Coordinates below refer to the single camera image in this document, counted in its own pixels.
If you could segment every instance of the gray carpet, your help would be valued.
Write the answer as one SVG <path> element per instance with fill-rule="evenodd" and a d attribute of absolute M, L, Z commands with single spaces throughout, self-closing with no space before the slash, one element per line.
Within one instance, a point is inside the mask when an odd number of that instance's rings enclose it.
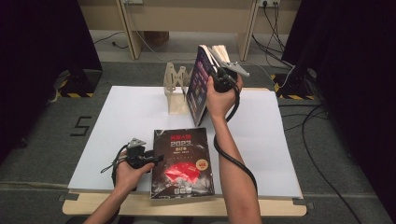
<path fill-rule="evenodd" d="M 43 112 L 27 147 L 15 148 L 0 166 L 0 223 L 65 223 L 62 196 L 78 164 L 112 85 L 162 86 L 166 63 L 102 63 L 104 73 L 92 98 L 59 98 Z M 185 65 L 188 70 L 192 64 Z M 270 78 L 256 65 L 244 65 L 251 77 L 245 87 L 273 90 Z M 269 74 L 285 73 L 266 67 Z M 317 105 L 320 100 L 278 100 L 280 105 Z M 281 106 L 286 138 L 308 213 L 304 217 L 265 217 L 264 223 L 356 223 L 345 204 L 319 174 L 304 147 L 300 125 L 312 106 Z M 329 182 L 345 197 L 363 223 L 391 223 L 364 173 L 348 157 L 332 116 L 323 106 L 304 128 L 309 153 Z M 84 117 L 75 128 L 78 119 Z M 193 223 L 226 223 L 226 218 L 200 217 Z M 135 223 L 175 223 L 172 218 L 141 217 Z"/>

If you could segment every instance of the white tabletop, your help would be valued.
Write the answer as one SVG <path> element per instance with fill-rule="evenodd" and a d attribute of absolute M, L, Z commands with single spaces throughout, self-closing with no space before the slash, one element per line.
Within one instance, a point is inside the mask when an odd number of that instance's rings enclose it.
<path fill-rule="evenodd" d="M 150 150 L 154 130 L 194 128 L 190 114 L 169 115 L 167 107 L 163 87 L 113 86 L 68 187 L 112 190 L 111 169 L 100 171 L 132 138 L 146 141 L 146 150 Z M 210 118 L 201 126 L 207 130 L 215 192 L 221 194 L 219 154 L 213 147 Z M 229 126 L 247 168 L 256 177 L 260 196 L 302 197 L 274 92 L 244 89 Z M 150 179 L 150 174 L 144 175 L 137 190 L 149 191 Z"/>

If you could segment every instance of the book cover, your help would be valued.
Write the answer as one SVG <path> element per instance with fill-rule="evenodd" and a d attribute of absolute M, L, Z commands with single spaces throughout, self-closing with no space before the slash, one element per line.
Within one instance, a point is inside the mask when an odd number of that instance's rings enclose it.
<path fill-rule="evenodd" d="M 153 150 L 163 161 L 152 169 L 151 199 L 215 194 L 205 128 L 155 130 Z"/>
<path fill-rule="evenodd" d="M 186 99 L 195 127 L 201 125 L 206 113 L 206 82 L 211 73 L 217 72 L 214 58 L 207 46 L 198 46 L 197 57 L 191 72 L 191 81 Z"/>

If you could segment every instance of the power strip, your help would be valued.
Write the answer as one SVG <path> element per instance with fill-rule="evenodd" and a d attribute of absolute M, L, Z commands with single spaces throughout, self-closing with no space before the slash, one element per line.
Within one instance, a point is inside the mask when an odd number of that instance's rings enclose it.
<path fill-rule="evenodd" d="M 267 7 L 275 7 L 275 4 L 279 7 L 280 0 L 260 0 L 259 7 L 262 7 L 262 3 L 266 1 L 267 2 Z"/>

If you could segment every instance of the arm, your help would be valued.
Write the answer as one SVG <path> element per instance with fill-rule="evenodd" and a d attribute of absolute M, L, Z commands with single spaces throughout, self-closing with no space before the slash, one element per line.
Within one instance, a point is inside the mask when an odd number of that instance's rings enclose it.
<path fill-rule="evenodd" d="M 84 223 L 97 224 L 109 221 L 132 189 L 137 186 L 142 175 L 151 170 L 152 167 L 154 167 L 154 163 L 146 164 L 140 169 L 134 169 L 126 161 L 122 161 L 117 168 L 116 186 L 113 191 Z"/>
<path fill-rule="evenodd" d="M 239 90 L 242 90 L 240 76 L 237 85 Z M 244 163 L 225 119 L 234 101 L 233 90 L 218 93 L 214 90 L 212 77 L 209 78 L 206 106 L 212 118 L 219 146 L 227 154 Z M 230 223 L 262 223 L 257 193 L 250 177 L 220 155 L 219 175 Z"/>

